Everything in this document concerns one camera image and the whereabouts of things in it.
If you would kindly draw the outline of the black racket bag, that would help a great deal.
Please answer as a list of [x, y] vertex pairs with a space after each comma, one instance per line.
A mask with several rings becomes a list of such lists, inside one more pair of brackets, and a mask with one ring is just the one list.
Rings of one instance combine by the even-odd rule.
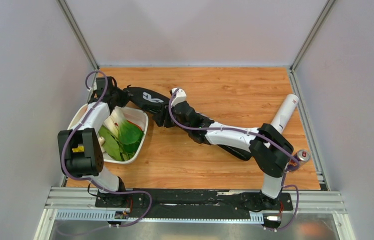
[[[169, 106], [170, 98], [153, 90], [132, 86], [128, 86], [127, 90], [131, 95], [130, 101], [141, 110], [151, 113], [152, 119], [153, 115], [157, 113], [161, 108], [161, 105], [168, 104]], [[171, 107], [171, 111], [177, 122], [186, 127], [208, 128], [212, 123], [215, 123], [215, 121], [211, 118], [196, 112], [195, 109], [191, 107], [186, 101], [179, 103], [174, 107]], [[198, 144], [213, 144], [206, 139], [206, 130], [189, 130], [184, 128], [181, 129], [188, 133], [188, 136]], [[251, 153], [246, 150], [222, 144], [218, 144], [218, 146], [243, 161], [248, 161], [252, 157]]]

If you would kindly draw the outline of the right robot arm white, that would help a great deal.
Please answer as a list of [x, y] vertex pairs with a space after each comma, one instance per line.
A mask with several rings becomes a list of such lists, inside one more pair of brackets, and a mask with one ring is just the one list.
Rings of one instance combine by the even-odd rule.
[[293, 146], [282, 135], [297, 107], [297, 97], [287, 96], [271, 123], [241, 128], [221, 124], [196, 112], [186, 101], [177, 104], [158, 98], [146, 110], [160, 127], [180, 127], [198, 144], [218, 145], [242, 160], [254, 158], [263, 172], [261, 205], [273, 209], [280, 203], [280, 192]]

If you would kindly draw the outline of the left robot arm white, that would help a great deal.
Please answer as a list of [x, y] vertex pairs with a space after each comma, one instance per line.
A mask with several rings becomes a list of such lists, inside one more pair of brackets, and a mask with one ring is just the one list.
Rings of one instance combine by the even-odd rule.
[[120, 177], [104, 166], [98, 131], [115, 107], [128, 102], [128, 94], [112, 76], [98, 77], [90, 100], [80, 107], [67, 130], [58, 133], [62, 172], [76, 181], [89, 181], [100, 192], [109, 193], [115, 207], [126, 204], [128, 194]]

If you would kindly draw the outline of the white shuttlecock tube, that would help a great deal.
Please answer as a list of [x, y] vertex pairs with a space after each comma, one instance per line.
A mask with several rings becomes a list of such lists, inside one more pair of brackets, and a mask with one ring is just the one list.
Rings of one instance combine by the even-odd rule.
[[286, 128], [299, 102], [295, 94], [288, 94], [272, 119], [271, 125], [281, 134]]

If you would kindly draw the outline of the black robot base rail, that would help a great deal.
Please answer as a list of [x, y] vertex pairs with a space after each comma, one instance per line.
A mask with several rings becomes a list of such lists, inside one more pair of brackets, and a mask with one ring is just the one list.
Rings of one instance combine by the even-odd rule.
[[136, 188], [129, 194], [97, 192], [98, 208], [121, 208], [133, 218], [245, 220], [252, 213], [294, 209], [290, 194], [275, 200], [260, 192], [228, 190]]

